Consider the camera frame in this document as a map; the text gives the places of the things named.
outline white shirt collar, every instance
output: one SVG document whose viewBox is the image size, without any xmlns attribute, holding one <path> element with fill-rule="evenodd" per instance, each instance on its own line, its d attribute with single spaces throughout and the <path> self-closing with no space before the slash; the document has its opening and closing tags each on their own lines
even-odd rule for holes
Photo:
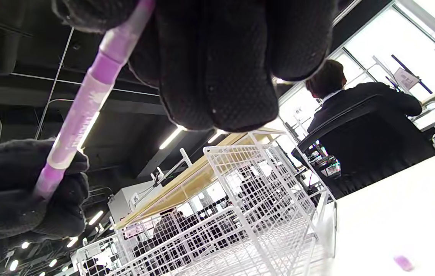
<svg viewBox="0 0 435 276">
<path fill-rule="evenodd" d="M 323 102 L 326 102 L 326 100 L 328 100 L 328 99 L 330 99 L 331 97 L 337 95 L 337 94 L 338 94 L 340 91 L 342 91 L 342 90 L 343 90 L 343 89 L 339 89 L 339 90 L 337 90 L 337 91 L 335 91 L 335 92 L 333 92 L 333 93 L 328 94 L 327 96 L 325 96 L 325 97 L 323 98 Z"/>
</svg>

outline cable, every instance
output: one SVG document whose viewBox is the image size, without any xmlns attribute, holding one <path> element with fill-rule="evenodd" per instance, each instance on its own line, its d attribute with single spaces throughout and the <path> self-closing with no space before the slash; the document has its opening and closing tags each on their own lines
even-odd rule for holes
<svg viewBox="0 0 435 276">
<path fill-rule="evenodd" d="M 54 88 L 56 87 L 56 83 L 58 82 L 59 73 L 61 68 L 63 67 L 64 58 L 66 57 L 67 49 L 69 48 L 69 42 L 71 41 L 71 37 L 73 36 L 74 28 L 71 27 L 71 32 L 69 33 L 69 37 L 67 39 L 66 47 L 64 48 L 63 56 L 61 57 L 61 62 L 59 64 L 58 72 L 56 73 L 56 77 L 54 78 L 54 83 L 52 84 L 51 93 L 49 94 L 49 98 L 47 99 L 47 104 L 44 107 L 44 112 L 42 113 L 42 117 L 40 117 L 40 123 L 37 127 L 37 133 L 35 133 L 35 140 L 38 140 L 40 136 L 40 131 L 42 129 L 42 125 L 44 124 L 45 115 L 47 115 L 47 109 L 49 108 L 49 103 L 52 98 L 52 94 L 54 93 Z"/>
</svg>

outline purple eraser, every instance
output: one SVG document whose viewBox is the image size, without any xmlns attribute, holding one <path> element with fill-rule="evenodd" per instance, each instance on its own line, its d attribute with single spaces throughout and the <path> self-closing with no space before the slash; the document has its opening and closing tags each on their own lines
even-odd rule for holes
<svg viewBox="0 0 435 276">
<path fill-rule="evenodd" d="M 412 263 L 405 256 L 400 255 L 394 257 L 393 259 L 395 260 L 397 265 L 405 271 L 411 271 L 412 269 L 414 269 Z"/>
</svg>

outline man's hair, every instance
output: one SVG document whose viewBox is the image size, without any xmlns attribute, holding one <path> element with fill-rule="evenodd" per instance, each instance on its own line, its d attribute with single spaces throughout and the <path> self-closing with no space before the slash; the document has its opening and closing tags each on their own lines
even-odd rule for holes
<svg viewBox="0 0 435 276">
<path fill-rule="evenodd" d="M 344 66 L 338 61 L 328 59 L 305 84 L 308 91 L 319 98 L 325 98 L 328 94 L 342 89 L 344 78 Z"/>
</svg>

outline purple pen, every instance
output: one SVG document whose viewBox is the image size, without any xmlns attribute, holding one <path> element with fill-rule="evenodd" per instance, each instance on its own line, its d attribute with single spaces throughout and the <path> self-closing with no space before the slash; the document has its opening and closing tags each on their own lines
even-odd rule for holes
<svg viewBox="0 0 435 276">
<path fill-rule="evenodd" d="M 155 0 L 139 0 L 129 19 L 103 37 L 95 61 L 86 72 L 45 167 L 40 172 L 35 195 L 46 200 L 53 195 L 76 155 L 79 143 L 87 135 L 93 117 L 102 108 L 121 68 L 127 63 L 154 6 Z"/>
</svg>

